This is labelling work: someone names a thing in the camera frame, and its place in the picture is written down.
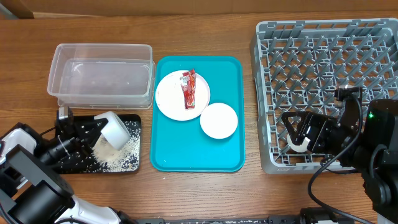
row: clear plastic container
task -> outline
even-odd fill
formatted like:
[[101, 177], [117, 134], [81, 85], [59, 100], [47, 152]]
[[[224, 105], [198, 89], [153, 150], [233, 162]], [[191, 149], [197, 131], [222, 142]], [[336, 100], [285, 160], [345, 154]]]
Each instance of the clear plastic container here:
[[149, 109], [154, 80], [150, 45], [60, 44], [47, 91], [71, 108]]

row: wooden table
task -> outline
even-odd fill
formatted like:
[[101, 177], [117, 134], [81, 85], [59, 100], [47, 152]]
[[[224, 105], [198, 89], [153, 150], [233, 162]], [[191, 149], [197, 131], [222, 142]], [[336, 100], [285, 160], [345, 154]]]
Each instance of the wooden table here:
[[[98, 17], [0, 21], [0, 133], [17, 122], [38, 132], [53, 126], [57, 99], [48, 95], [50, 64], [61, 43], [149, 44], [158, 62], [167, 55], [230, 55], [244, 75], [246, 163], [233, 174], [159, 172], [150, 164], [152, 110], [142, 118], [141, 167], [136, 174], [64, 175], [77, 196], [134, 218], [239, 218], [298, 214], [317, 206], [307, 195], [311, 175], [268, 175], [260, 166], [257, 103], [249, 42], [260, 21], [398, 17], [398, 11]], [[74, 110], [76, 115], [98, 110]], [[321, 200], [376, 221], [358, 174], [321, 175]]]

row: cable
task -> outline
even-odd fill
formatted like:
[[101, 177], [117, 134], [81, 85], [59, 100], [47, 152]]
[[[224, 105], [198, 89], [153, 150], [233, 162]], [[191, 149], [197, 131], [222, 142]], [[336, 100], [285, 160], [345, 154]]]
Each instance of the cable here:
[[87, 222], [83, 222], [80, 220], [76, 220], [74, 218], [65, 218], [63, 220], [59, 220], [58, 222], [54, 223], [54, 224], [61, 224], [61, 223], [77, 223], [77, 224], [88, 224]]
[[351, 97], [355, 100], [356, 104], [358, 105], [358, 111], [359, 111], [359, 127], [358, 127], [358, 132], [356, 133], [354, 139], [335, 157], [333, 157], [332, 159], [329, 160], [329, 162], [327, 162], [323, 167], [319, 168], [314, 175], [311, 177], [310, 182], [308, 183], [308, 194], [310, 196], [310, 198], [316, 202], [317, 204], [319, 204], [320, 206], [322, 206], [324, 209], [327, 209], [333, 213], [337, 213], [339, 215], [348, 217], [350, 219], [353, 219], [354, 221], [357, 222], [361, 222], [361, 223], [365, 223], [365, 224], [373, 224], [372, 222], [369, 222], [367, 220], [364, 220], [362, 218], [356, 217], [354, 215], [351, 215], [349, 213], [343, 212], [341, 210], [338, 210], [337, 208], [333, 208], [330, 205], [327, 205], [325, 203], [323, 203], [322, 201], [320, 201], [319, 199], [316, 198], [316, 196], [314, 196], [314, 194], [312, 193], [311, 190], [311, 186], [314, 183], [315, 179], [322, 173], [322, 171], [324, 171], [328, 166], [330, 166], [330, 164], [332, 162], [334, 162], [335, 160], [337, 160], [338, 158], [340, 158], [344, 153], [346, 153], [351, 146], [353, 146], [353, 144], [358, 140], [359, 138], [359, 134], [361, 134], [361, 130], [362, 130], [362, 120], [363, 120], [363, 116], [362, 116], [362, 108], [361, 108], [361, 103], [359, 102], [359, 100], [357, 99], [357, 97], [353, 96], [351, 94]]
[[8, 217], [8, 214], [6, 213], [6, 211], [4, 210], [4, 208], [2, 207], [1, 203], [0, 203], [0, 212], [1, 212], [1, 216], [5, 219], [5, 221], [8, 224], [14, 224], [14, 222], [10, 219], [10, 217]]
[[[324, 166], [324, 163], [325, 163], [326, 161], [330, 160], [330, 159], [332, 159], [332, 157], [323, 158], [323, 159], [320, 161], [321, 166]], [[334, 171], [334, 170], [330, 170], [330, 169], [327, 169], [327, 168], [326, 168], [325, 170], [327, 170], [327, 171], [329, 171], [329, 172], [331, 172], [331, 173], [334, 173], [334, 174], [339, 174], [339, 175], [346, 175], [346, 174], [356, 174], [356, 173], [359, 173], [359, 171], [358, 171], [357, 169]]]
[[45, 132], [43, 132], [42, 134], [40, 134], [41, 136], [43, 136], [43, 135], [45, 135], [45, 134], [47, 134], [47, 133], [49, 133], [50, 131], [52, 131], [52, 130], [54, 130], [55, 129], [55, 127], [52, 127], [52, 128], [50, 128], [50, 129], [48, 129], [48, 130], [46, 130]]
[[375, 150], [372, 153], [371, 156], [371, 162], [369, 163], [369, 174], [372, 178], [374, 178], [374, 170], [373, 170], [373, 164], [374, 164], [374, 159], [376, 158], [376, 155], [381, 151], [387, 149], [387, 146], [380, 144], [378, 145]]

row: crate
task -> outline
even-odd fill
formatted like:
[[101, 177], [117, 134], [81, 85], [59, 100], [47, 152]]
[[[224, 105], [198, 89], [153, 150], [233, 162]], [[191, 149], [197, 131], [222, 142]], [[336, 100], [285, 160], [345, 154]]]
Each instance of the crate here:
[[[327, 156], [291, 150], [283, 112], [338, 116], [333, 90], [345, 84], [364, 88], [364, 118], [371, 100], [398, 99], [397, 30], [397, 19], [258, 23], [250, 49], [265, 172], [311, 174]], [[330, 169], [350, 168], [334, 162]]]

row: white powder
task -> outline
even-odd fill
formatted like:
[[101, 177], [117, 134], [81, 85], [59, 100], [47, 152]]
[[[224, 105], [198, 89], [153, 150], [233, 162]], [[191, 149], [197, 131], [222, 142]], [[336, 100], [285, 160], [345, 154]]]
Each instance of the white powder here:
[[131, 164], [131, 161], [139, 159], [140, 131], [140, 128], [136, 129], [135, 134], [130, 137], [130, 140], [120, 150], [113, 148], [105, 137], [101, 135], [93, 147], [93, 156], [101, 164], [103, 171], [123, 172], [138, 168], [139, 163]]

